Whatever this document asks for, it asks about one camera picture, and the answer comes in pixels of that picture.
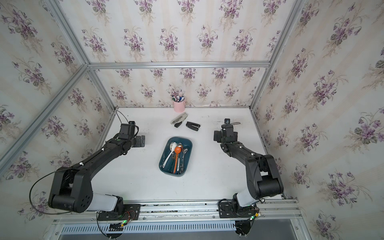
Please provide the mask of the white plastic spoon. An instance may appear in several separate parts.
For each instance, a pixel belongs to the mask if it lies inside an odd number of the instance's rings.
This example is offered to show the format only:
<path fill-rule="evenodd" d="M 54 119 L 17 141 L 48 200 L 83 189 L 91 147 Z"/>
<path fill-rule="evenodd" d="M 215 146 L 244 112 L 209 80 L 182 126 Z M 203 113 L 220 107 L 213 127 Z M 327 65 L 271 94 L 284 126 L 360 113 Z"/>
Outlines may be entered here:
<path fill-rule="evenodd" d="M 162 168 L 164 168 L 169 160 L 169 158 L 171 157 L 172 153 L 174 152 L 175 148 L 177 147 L 177 143 L 176 142 L 171 142 L 170 144 L 170 150 L 171 152 L 168 154 L 168 156 L 166 157 L 166 159 L 164 160 L 164 163 L 162 165 Z"/>

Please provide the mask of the orange plastic spoon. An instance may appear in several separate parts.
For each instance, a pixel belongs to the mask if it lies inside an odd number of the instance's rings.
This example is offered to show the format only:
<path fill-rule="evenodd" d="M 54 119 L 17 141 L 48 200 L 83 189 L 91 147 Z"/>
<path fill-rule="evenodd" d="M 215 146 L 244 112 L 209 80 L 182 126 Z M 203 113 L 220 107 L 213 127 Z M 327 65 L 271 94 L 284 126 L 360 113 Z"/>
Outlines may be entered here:
<path fill-rule="evenodd" d="M 178 167 L 179 167 L 179 154 L 182 152 L 183 146 L 182 145 L 177 145 L 175 148 L 175 165 L 174 165 L 174 170 L 173 173 L 176 174 Z"/>

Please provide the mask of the teal plastic storage box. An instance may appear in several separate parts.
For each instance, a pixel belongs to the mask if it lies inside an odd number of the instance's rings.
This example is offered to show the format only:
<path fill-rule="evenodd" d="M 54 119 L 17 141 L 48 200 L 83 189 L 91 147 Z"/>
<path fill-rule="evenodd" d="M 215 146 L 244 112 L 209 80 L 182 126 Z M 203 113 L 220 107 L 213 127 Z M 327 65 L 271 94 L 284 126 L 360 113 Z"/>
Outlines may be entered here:
<path fill-rule="evenodd" d="M 160 171 L 171 176 L 183 176 L 187 171 L 192 149 L 191 140 L 181 137 L 170 138 L 161 155 Z"/>

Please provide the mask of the dotted steel spoon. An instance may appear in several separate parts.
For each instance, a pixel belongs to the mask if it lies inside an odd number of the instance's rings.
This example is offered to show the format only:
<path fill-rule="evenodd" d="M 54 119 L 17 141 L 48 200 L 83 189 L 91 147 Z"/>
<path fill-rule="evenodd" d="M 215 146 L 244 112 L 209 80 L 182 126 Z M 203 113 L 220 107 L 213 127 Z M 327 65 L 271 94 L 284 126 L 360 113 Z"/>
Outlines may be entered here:
<path fill-rule="evenodd" d="M 180 170 L 179 170 L 179 173 L 183 173 L 184 172 L 184 161 L 185 161 L 185 156 L 186 156 L 186 153 L 188 152 L 188 148 L 185 148 L 183 150 L 183 154 L 182 154 L 182 159 L 180 161 Z"/>

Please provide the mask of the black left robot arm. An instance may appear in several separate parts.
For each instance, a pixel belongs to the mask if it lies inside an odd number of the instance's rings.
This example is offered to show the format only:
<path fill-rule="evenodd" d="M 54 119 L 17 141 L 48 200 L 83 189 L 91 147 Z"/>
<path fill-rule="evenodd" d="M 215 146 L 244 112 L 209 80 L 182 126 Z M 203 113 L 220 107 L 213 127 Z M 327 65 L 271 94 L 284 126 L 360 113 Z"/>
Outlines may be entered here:
<path fill-rule="evenodd" d="M 82 162 L 69 168 L 59 168 L 54 174 L 49 207 L 74 213 L 102 211 L 123 215 L 123 198 L 94 193 L 92 179 L 107 164 L 121 155 L 126 155 L 131 148 L 143 148 L 145 140 L 144 135 L 130 140 L 115 136 Z"/>

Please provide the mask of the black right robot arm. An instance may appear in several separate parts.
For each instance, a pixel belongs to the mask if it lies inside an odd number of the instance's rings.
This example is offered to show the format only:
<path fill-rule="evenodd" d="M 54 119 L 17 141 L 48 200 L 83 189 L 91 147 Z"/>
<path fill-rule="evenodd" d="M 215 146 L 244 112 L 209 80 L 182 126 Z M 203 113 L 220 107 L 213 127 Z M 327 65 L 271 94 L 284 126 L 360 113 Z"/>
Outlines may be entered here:
<path fill-rule="evenodd" d="M 220 144 L 223 152 L 246 168 L 247 189 L 235 194 L 238 206 L 245 208 L 262 198 L 281 195 L 284 186 L 275 158 L 248 149 L 237 141 L 237 134 L 228 128 L 214 131 L 214 141 Z"/>

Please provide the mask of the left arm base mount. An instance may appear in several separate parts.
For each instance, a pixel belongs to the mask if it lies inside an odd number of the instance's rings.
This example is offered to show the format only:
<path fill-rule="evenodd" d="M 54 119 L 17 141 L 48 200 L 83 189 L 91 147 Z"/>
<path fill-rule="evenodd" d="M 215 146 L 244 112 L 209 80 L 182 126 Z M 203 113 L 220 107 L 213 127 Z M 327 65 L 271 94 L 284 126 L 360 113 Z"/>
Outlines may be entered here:
<path fill-rule="evenodd" d="M 140 214 L 140 204 L 124 204 L 117 206 L 111 212 L 100 212 L 97 216 L 98 221 L 133 221 L 138 220 Z"/>

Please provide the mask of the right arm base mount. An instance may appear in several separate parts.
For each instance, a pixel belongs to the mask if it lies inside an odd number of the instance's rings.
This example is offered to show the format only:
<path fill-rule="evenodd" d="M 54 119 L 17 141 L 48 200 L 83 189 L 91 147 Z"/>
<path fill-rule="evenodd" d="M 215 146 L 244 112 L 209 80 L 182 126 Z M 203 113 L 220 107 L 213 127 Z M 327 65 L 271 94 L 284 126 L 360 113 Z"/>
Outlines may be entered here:
<path fill-rule="evenodd" d="M 218 201 L 218 212 L 221 219 L 247 218 L 255 219 L 260 216 L 256 206 L 241 207 L 237 200 L 222 199 Z"/>

